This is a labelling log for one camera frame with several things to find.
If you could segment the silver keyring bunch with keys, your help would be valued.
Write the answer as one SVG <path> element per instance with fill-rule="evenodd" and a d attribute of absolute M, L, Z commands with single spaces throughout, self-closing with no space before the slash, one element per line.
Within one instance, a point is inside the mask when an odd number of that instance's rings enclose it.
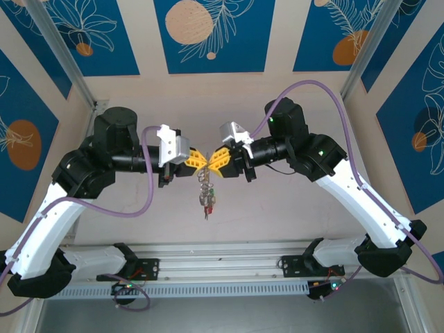
<path fill-rule="evenodd" d="M 204 166 L 197 174 L 200 185 L 199 203 L 203 207 L 204 218 L 207 221 L 209 216 L 213 213 L 216 203 L 216 196 L 214 192 L 214 185 L 210 181 L 210 170 Z"/>

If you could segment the blue poster beige circle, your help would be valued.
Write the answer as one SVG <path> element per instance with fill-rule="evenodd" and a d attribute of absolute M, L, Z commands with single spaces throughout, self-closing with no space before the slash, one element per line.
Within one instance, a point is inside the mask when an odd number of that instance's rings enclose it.
<path fill-rule="evenodd" d="M 275 0 L 153 0 L 168 73 L 262 73 Z"/>

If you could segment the blue poster orange circle fern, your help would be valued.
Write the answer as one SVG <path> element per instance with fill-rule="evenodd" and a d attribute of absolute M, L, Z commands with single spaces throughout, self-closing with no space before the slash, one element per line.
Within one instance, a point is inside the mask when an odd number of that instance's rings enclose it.
<path fill-rule="evenodd" d="M 384 2 L 312 0 L 293 70 L 349 70 Z"/>

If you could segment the blue poster small orange circle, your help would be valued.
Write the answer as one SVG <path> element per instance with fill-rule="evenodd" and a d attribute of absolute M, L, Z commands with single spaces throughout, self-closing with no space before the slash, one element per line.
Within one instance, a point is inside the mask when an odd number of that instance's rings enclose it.
<path fill-rule="evenodd" d="M 82 75 L 137 76 L 117 0 L 43 0 Z"/>

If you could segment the blue poster orange oval flower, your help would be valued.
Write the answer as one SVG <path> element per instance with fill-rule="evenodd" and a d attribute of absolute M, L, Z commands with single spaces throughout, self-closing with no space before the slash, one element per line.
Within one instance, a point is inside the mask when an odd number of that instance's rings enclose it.
<path fill-rule="evenodd" d="M 0 213 L 24 222 L 58 119 L 0 50 Z"/>

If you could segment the blue poster orange dark circles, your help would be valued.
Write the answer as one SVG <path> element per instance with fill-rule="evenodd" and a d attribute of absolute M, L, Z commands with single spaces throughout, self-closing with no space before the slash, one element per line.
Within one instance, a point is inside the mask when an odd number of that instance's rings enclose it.
<path fill-rule="evenodd" d="M 411 207 L 444 199 L 444 28 L 439 29 L 377 112 Z"/>

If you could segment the grey metal sheet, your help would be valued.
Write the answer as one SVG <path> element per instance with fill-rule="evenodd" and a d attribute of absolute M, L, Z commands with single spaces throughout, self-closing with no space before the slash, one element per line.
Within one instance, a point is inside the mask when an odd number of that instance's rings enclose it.
<path fill-rule="evenodd" d="M 396 302 L 361 306 L 335 297 L 154 300 L 132 313 L 102 300 L 48 301 L 37 333 L 410 333 Z"/>

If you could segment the aluminium base extrusion rail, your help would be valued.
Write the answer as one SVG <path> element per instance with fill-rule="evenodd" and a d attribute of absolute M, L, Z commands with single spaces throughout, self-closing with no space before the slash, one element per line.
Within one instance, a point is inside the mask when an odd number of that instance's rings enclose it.
<path fill-rule="evenodd" d="M 301 255 L 308 241 L 207 244 L 131 244 L 139 258 L 158 258 L 158 280 L 166 282 L 282 279 L 278 260 Z"/>

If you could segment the aluminium frame post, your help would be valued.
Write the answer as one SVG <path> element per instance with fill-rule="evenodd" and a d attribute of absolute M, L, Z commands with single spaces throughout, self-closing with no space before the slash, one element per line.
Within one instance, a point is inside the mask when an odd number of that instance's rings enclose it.
<path fill-rule="evenodd" d="M 93 110 L 96 106 L 96 100 L 89 90 L 69 48 L 65 44 L 56 25 L 53 23 L 49 13 L 46 11 L 44 4 L 40 0 L 23 0 L 23 2 L 35 25 L 38 27 L 80 97 L 86 105 Z"/>
<path fill-rule="evenodd" d="M 427 0 L 379 0 L 381 10 L 341 89 L 344 101 L 361 83 L 368 93 Z"/>

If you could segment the blue floral wall poster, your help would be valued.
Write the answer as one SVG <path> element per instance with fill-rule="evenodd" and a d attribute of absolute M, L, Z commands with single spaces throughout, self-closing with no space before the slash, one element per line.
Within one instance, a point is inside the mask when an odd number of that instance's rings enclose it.
<path fill-rule="evenodd" d="M 365 93 L 393 88 L 444 20 L 444 0 L 399 0 L 361 75 Z"/>
<path fill-rule="evenodd" d="M 65 99 L 68 99 L 72 82 L 26 9 L 23 0 L 0 0 L 0 8 L 5 12 L 60 93 Z"/>

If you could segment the aluminium frame rail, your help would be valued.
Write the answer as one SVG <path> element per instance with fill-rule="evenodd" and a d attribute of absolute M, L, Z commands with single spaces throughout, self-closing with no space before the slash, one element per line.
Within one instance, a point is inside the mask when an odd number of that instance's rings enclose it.
<path fill-rule="evenodd" d="M 409 333 L 429 333 L 422 310 L 414 298 L 414 291 L 409 279 L 400 276 L 395 277 L 393 281 L 409 328 Z"/>
<path fill-rule="evenodd" d="M 15 333 L 36 333 L 43 307 L 43 300 L 27 305 L 18 321 Z"/>

